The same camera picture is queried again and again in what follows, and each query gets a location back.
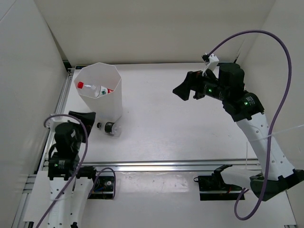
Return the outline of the clear bottle red label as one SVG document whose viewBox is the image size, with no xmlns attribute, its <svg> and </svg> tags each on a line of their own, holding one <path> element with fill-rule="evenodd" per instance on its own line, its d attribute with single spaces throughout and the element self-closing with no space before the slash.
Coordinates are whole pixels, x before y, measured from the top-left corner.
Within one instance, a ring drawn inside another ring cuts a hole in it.
<svg viewBox="0 0 304 228">
<path fill-rule="evenodd" d="M 78 82 L 76 85 L 78 93 L 90 98 L 98 98 L 100 96 L 113 92 L 112 89 L 106 88 L 101 85 L 85 84 L 84 82 Z"/>
</svg>

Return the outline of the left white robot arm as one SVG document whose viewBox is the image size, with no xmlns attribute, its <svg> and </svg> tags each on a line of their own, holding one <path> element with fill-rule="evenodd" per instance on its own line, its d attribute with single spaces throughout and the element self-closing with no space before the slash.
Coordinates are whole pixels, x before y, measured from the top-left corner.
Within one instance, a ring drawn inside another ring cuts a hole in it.
<svg viewBox="0 0 304 228">
<path fill-rule="evenodd" d="M 50 205 L 37 227 L 43 222 L 49 228 L 80 227 L 86 201 L 100 183 L 100 172 L 83 166 L 80 146 L 88 145 L 94 127 L 110 136 L 120 133 L 122 78 L 117 68 L 105 63 L 86 66 L 80 70 L 75 86 L 90 112 L 53 114 L 44 121 L 54 133 L 55 143 L 48 151 Z"/>
</svg>

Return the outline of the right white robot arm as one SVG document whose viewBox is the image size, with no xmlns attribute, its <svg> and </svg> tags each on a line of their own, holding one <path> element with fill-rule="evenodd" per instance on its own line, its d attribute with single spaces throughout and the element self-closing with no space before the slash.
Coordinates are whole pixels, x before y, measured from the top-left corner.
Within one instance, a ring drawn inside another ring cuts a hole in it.
<svg viewBox="0 0 304 228">
<path fill-rule="evenodd" d="M 173 93 L 184 101 L 189 99 L 191 91 L 194 91 L 194 99 L 197 100 L 206 96 L 220 100 L 225 111 L 249 140 L 262 167 L 260 173 L 253 173 L 223 165 L 210 176 L 198 178 L 202 190 L 228 191 L 237 187 L 242 192 L 251 190 L 259 200 L 267 201 L 302 182 L 304 172 L 288 161 L 272 137 L 273 125 L 267 124 L 258 97 L 245 89 L 244 75 L 236 64 L 221 65 L 218 76 L 211 69 L 189 71 Z M 55 143 L 48 154 L 50 179 L 62 177 L 68 180 L 80 171 L 79 148 L 82 143 L 87 143 L 97 113 L 97 106 L 92 106 L 89 113 L 69 112 L 67 116 L 73 118 L 73 122 L 53 124 Z"/>
</svg>

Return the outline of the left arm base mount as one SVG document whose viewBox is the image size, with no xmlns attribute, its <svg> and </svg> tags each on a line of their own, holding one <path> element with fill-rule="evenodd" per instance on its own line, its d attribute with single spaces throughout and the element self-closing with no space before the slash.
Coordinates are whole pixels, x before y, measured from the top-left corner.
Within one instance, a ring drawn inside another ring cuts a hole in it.
<svg viewBox="0 0 304 228">
<path fill-rule="evenodd" d="M 103 176 L 102 173 L 109 171 L 112 176 Z M 116 195 L 116 173 L 110 167 L 99 171 L 94 179 L 93 187 L 88 194 L 88 199 L 113 200 Z"/>
</svg>

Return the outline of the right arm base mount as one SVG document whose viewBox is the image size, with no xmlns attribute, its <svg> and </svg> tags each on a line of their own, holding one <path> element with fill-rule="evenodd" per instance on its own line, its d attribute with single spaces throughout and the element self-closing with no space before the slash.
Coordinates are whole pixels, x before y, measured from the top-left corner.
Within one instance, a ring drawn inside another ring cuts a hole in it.
<svg viewBox="0 0 304 228">
<path fill-rule="evenodd" d="M 218 184 L 212 175 L 193 179 L 199 186 L 200 201 L 235 201 L 242 188 L 236 185 Z"/>
</svg>

